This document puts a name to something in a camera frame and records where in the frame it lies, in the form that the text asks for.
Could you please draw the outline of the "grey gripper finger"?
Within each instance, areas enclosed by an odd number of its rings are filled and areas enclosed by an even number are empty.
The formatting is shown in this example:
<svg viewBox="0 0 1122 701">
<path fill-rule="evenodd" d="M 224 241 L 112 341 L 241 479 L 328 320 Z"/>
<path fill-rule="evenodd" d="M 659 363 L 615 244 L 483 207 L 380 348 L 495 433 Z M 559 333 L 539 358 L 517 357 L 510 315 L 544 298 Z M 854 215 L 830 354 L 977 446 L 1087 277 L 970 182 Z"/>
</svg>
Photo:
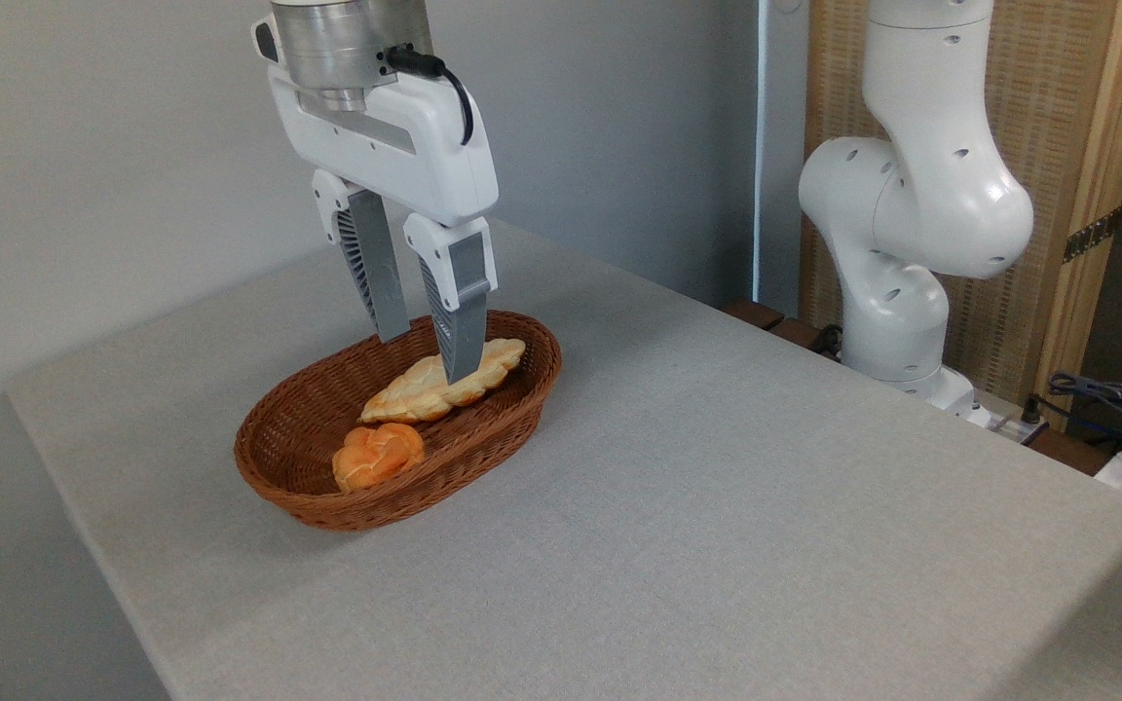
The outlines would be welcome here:
<svg viewBox="0 0 1122 701">
<path fill-rule="evenodd" d="M 449 228 L 410 214 L 404 234 L 419 256 L 447 381 L 454 385 L 479 368 L 487 294 L 498 288 L 489 223 L 479 216 Z"/>
<path fill-rule="evenodd" d="M 324 169 L 315 172 L 312 190 L 327 239 L 342 251 L 380 342 L 388 343 L 410 332 L 381 196 Z"/>
</svg>

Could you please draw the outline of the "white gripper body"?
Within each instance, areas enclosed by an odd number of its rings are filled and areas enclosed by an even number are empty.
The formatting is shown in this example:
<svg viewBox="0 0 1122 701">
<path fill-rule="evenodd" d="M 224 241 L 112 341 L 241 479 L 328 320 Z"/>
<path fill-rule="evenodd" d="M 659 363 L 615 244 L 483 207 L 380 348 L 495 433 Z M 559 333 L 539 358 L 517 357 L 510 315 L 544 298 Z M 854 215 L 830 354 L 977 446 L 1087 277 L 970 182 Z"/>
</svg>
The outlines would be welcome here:
<svg viewBox="0 0 1122 701">
<path fill-rule="evenodd" d="M 373 87 L 361 111 L 338 112 L 269 68 L 284 131 L 309 164 L 440 222 L 463 225 L 499 199 L 490 145 L 477 103 L 463 142 L 462 102 L 447 80 L 401 76 Z"/>
</svg>

